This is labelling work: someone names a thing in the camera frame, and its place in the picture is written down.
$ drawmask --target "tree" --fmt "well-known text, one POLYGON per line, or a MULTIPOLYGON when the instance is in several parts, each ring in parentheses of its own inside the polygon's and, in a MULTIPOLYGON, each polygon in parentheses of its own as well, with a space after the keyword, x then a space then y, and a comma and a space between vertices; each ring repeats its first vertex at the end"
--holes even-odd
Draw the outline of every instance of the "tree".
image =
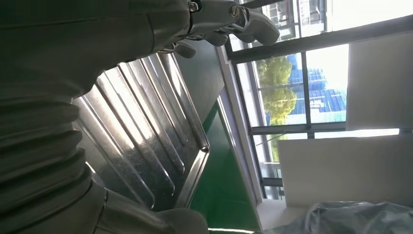
POLYGON ((271 125, 284 125, 287 116, 294 110, 296 94, 289 88, 262 91, 264 110, 270 113, 271 125))
POLYGON ((288 84, 292 64, 287 56, 274 57, 260 61, 259 80, 261 87, 288 84))
POLYGON ((258 67, 260 86, 274 87, 261 91, 265 112, 271 116, 270 124, 283 125, 295 108, 297 96, 290 88, 275 86, 288 85, 292 64, 281 56, 260 61, 258 67))

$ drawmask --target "window frame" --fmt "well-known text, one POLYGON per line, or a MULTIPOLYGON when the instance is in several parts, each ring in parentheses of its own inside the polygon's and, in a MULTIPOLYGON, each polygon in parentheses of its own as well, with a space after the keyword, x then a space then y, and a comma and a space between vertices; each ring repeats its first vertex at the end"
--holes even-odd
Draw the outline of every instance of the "window frame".
MULTIPOLYGON (((254 8, 261 8, 264 5, 272 4, 278 2, 279 0, 253 0, 245 3, 247 7, 253 6, 254 8)), ((309 84, 308 84, 308 69, 307 69, 307 55, 306 52, 310 50, 316 50, 341 44, 348 44, 352 42, 374 39, 377 37, 385 37, 400 33, 405 33, 413 31, 413 15, 400 17, 396 19, 386 20, 382 22, 372 23, 360 27, 344 29, 333 32, 326 32, 320 35, 310 36, 310 37, 300 37, 298 39, 280 41, 272 46, 257 46, 249 48, 246 43, 244 43, 243 50, 232 51, 232 46, 230 40, 225 44, 225 50, 227 53, 227 59, 232 63, 233 71, 235 74, 236 87, 238 88, 242 111, 244 112, 248 135, 251 142, 254 142, 254 136, 262 135, 262 141, 266 140, 266 135, 278 135, 286 133, 307 133, 308 139, 314 139, 315 133, 317 132, 334 132, 334 131, 346 131, 345 122, 332 122, 332 123, 312 123, 311 122, 311 107, 310 107, 310 95, 309 95, 309 84), (271 57, 286 56, 290 54, 301 53, 301 63, 302 63, 302 73, 303 73, 303 88, 304 88, 304 104, 305 104, 305 124, 297 125, 280 125, 280 126, 265 126, 265 116, 263 116, 262 105, 259 103, 259 91, 263 88, 258 88, 257 80, 253 74, 252 63, 256 60, 269 59, 271 57), (252 86, 256 112, 258 114, 258 119, 260 121, 260 126, 251 127, 248 111, 245 104, 245 98, 243 89, 241 86, 240 75, 238 73, 238 64, 247 63, 249 66, 249 79, 252 86)), ((301 36, 301 25, 299 24, 299 34, 301 36)), ((406 131, 400 130, 400 134, 412 133, 411 129, 406 131)), ((265 160, 271 161, 271 154, 268 144, 264 144, 265 160)), ((282 187, 282 178, 275 178, 275 175, 270 175, 270 177, 263 177, 261 169, 259 166, 259 160, 257 156, 257 150, 255 147, 252 149, 254 161, 256 164, 256 171, 259 176, 261 189, 263 197, 267 198, 265 187, 282 187)))

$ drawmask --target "building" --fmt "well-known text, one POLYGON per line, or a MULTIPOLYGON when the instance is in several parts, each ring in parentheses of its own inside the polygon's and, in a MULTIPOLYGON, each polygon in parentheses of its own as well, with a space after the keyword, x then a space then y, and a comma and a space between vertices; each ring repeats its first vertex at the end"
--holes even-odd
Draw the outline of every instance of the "building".
MULTIPOLYGON (((297 95, 294 110, 286 120, 286 124, 299 124, 305 119, 304 90, 302 84, 302 68, 297 62, 297 55, 287 56, 292 64, 289 83, 297 95)), ((328 89, 327 79, 320 68, 308 67, 308 88, 310 97, 311 119, 313 123, 345 121, 347 94, 343 90, 328 89)))

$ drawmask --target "green floor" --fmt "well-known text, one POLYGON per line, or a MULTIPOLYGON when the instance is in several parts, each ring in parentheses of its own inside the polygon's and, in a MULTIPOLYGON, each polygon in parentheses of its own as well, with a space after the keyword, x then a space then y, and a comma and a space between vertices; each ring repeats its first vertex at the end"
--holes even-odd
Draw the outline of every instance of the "green floor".
POLYGON ((206 117, 204 129, 211 152, 190 208, 201 212, 210 228, 259 230, 217 104, 206 117))
POLYGON ((210 228, 258 230, 258 221, 218 113, 216 100, 224 82, 216 50, 206 41, 187 43, 197 49, 196 55, 191 59, 180 56, 176 59, 211 148, 190 208, 201 212, 210 228))

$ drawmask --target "plastic bag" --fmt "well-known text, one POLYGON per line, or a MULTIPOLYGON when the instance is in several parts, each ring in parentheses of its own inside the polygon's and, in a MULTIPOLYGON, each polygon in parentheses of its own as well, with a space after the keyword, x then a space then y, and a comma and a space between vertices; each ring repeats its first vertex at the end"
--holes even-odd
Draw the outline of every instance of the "plastic bag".
POLYGON ((291 224, 255 234, 413 234, 413 209, 392 203, 318 203, 291 224))

